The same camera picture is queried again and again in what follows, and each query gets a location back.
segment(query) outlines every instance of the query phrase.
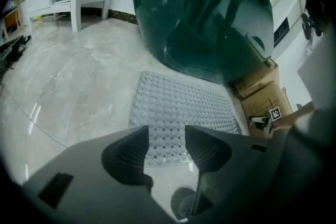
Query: dark baseboard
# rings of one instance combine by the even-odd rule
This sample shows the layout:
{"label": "dark baseboard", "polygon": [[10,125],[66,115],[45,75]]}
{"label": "dark baseboard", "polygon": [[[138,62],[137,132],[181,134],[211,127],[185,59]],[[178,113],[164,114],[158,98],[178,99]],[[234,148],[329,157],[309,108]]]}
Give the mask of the dark baseboard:
{"label": "dark baseboard", "polygon": [[[81,8],[81,14],[84,15],[95,15],[95,16],[101,16],[101,8]],[[117,20],[123,20],[125,22],[138,25],[138,21],[136,20],[136,16],[133,14],[129,14],[126,12],[119,12],[117,10],[111,10],[109,9],[109,18],[117,19]]]}

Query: marble tile floor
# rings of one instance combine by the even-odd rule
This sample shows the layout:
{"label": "marble tile floor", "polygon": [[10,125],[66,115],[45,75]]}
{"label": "marble tile floor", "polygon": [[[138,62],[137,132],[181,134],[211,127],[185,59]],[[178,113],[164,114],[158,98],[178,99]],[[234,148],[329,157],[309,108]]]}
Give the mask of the marble tile floor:
{"label": "marble tile floor", "polygon": [[[147,50],[137,25],[84,17],[84,29],[74,33],[69,17],[39,24],[0,88],[0,147],[10,176],[19,184],[67,147],[127,129],[132,96],[145,70],[227,97],[247,134],[240,103],[226,88],[160,63]],[[188,165],[179,169],[175,178],[190,172]],[[153,193],[167,184],[165,192],[173,191],[180,182],[165,182],[159,170],[147,173],[158,176]],[[190,182],[195,188],[197,181]],[[169,211],[169,199],[159,203]]]}

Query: window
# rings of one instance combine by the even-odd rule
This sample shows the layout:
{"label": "window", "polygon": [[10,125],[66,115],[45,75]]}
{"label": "window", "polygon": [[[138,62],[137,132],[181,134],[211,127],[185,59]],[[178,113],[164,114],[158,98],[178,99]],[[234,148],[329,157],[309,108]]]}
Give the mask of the window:
{"label": "window", "polygon": [[301,5],[300,1],[298,0],[287,16],[289,29],[292,28],[295,22],[301,17],[301,14],[302,14]]}
{"label": "window", "polygon": [[280,41],[285,37],[285,35],[289,32],[289,24],[288,19],[286,18],[279,28],[274,32],[274,47],[276,47]]}

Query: floor tile seam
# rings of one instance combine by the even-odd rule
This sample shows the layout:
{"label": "floor tile seam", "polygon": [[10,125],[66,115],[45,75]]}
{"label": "floor tile seam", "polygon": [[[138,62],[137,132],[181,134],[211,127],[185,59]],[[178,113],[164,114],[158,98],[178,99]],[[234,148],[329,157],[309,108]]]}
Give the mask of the floor tile seam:
{"label": "floor tile seam", "polygon": [[65,62],[64,62],[64,64],[63,65],[61,65],[58,69],[57,69],[57,71],[53,74],[53,75],[51,75],[51,78],[50,78],[50,80],[45,84],[45,86],[43,87],[43,90],[42,90],[42,92],[41,92],[41,94],[39,95],[39,97],[37,98],[37,100],[36,100],[36,103],[38,103],[40,100],[41,100],[41,97],[43,96],[43,94],[45,93],[45,91],[46,91],[46,89],[47,89],[47,87],[48,87],[48,85],[52,82],[52,80],[55,78],[55,76],[56,76],[56,74],[72,59],[72,58],[75,58],[78,54],[79,54],[79,51],[80,51],[80,49],[78,50],[78,52],[73,56],[73,57],[69,57]]}
{"label": "floor tile seam", "polygon": [[[89,80],[91,76],[91,73],[87,74],[87,76],[83,79],[83,87],[86,85],[87,81]],[[75,104],[79,98],[79,94],[82,92],[83,90],[83,87],[79,90],[78,94],[76,95],[76,98],[74,99],[72,105],[71,105],[71,109],[70,109],[70,113],[69,113],[69,119],[67,121],[67,126],[66,126],[66,133],[68,132],[68,129],[69,129],[69,123],[70,123],[70,118],[71,118],[71,115],[72,115],[72,112],[73,112],[73,109],[75,107]]]}
{"label": "floor tile seam", "polygon": [[7,90],[8,93],[9,93],[9,95],[13,98],[15,104],[16,104],[17,107],[21,110],[21,112],[23,113],[23,115],[24,115],[25,117],[27,117],[28,120],[29,120],[30,122],[32,122],[33,125],[34,125],[35,127],[37,127],[40,131],[42,131],[45,135],[47,135],[49,138],[51,138],[52,140],[54,140],[56,143],[60,144],[61,146],[65,147],[65,148],[68,148],[67,146],[63,145],[61,142],[57,141],[57,140],[54,139],[52,136],[50,136],[49,134],[47,134],[47,133],[46,133],[43,129],[41,129],[40,126],[38,126],[36,123],[34,123],[34,122],[29,118],[29,116],[25,113],[25,111],[21,108],[20,104],[16,101],[15,97],[12,95],[12,93],[10,92],[10,90],[9,90],[5,85],[3,85],[3,86],[6,88],[6,90]]}

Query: cardboard box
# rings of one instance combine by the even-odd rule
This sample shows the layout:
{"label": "cardboard box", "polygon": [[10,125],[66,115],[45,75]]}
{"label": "cardboard box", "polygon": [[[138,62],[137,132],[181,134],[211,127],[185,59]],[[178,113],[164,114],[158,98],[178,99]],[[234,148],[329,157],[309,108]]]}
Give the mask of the cardboard box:
{"label": "cardboard box", "polygon": [[292,113],[292,109],[285,93],[278,88],[275,82],[270,83],[260,91],[242,101],[241,105],[247,119],[250,135],[254,137],[268,136],[266,136],[263,131],[258,130],[255,124],[251,124],[251,121],[249,120],[250,116],[265,116],[267,111],[276,108],[277,106],[280,109],[282,117]]}
{"label": "cardboard box", "polygon": [[258,70],[235,81],[234,93],[244,100],[273,81],[279,86],[279,66],[269,59]]}

